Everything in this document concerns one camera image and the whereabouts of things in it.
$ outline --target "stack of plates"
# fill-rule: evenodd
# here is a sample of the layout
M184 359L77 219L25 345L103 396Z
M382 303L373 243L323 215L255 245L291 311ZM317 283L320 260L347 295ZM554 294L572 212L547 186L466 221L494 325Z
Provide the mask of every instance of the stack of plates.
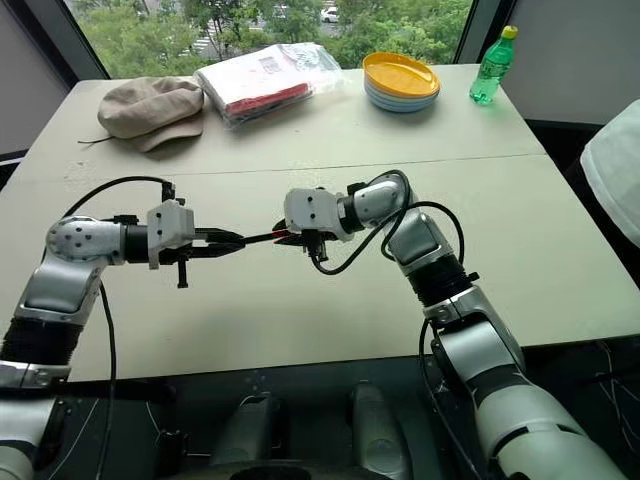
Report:
M436 74L405 55L372 53L362 66L369 100L390 112L417 112L431 105L440 93Z

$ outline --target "beige hat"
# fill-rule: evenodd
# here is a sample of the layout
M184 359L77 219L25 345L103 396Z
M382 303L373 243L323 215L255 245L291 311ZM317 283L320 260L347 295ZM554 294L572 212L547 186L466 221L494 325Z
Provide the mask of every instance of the beige hat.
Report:
M105 95L98 121L114 137L147 152L162 142L202 133L202 89L176 77L141 77Z

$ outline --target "white car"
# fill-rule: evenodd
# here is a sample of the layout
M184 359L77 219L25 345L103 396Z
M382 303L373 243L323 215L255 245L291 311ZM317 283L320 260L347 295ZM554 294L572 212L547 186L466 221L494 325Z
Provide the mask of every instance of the white car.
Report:
M325 8L320 12L320 16L325 23L338 23L338 7Z

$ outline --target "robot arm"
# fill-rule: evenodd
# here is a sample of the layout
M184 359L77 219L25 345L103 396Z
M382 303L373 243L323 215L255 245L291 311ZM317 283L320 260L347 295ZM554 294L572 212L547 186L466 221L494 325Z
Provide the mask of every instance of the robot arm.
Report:
M431 218L419 208L407 209L416 200L404 175L393 171L350 186L346 196L295 189L285 200L286 226L300 234L316 266L326 259L326 239L349 241L364 228L392 233L389 251L434 329L438 365L449 386L473 399L485 456L507 478L520 473L535 480L623 479L566 410L526 379L520 347L473 284L477 276L466 274ZM157 268L178 262L178 286L186 286L186 259L221 254L192 247L193 239L222 239L224 254L282 233L249 239L194 229L193 213L180 202L167 202L149 212L148 227L76 216L49 230L42 264L0 350L0 480L31 479L32 465L41 461L38 446L62 424L64 409L50 387L69 375L69 359L108 265L148 262ZM396 215L397 226L390 221ZM19 396L4 394L9 391ZM21 395L26 391L32 394Z
M403 175L389 172L350 187L347 196L292 190L285 200L287 227L303 240L305 233L312 239L306 247L317 263L326 259L324 245L313 241L317 236L310 231L348 241L355 231L376 228L401 211L406 188ZM413 192L410 197L414 203ZM386 232L392 224L386 223ZM527 380L518 343L473 284L477 275L465 273L431 218L419 208L407 210L388 246L424 306L445 381L473 399L488 461L495 461L506 478L625 478L564 407Z

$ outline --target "window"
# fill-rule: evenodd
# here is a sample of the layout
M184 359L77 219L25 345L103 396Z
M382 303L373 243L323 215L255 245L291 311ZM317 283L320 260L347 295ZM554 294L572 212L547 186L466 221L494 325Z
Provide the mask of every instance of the window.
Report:
M475 62L515 0L6 0L78 79L189 75L274 43L313 41L343 68L377 50ZM35 17L36 22L29 22Z

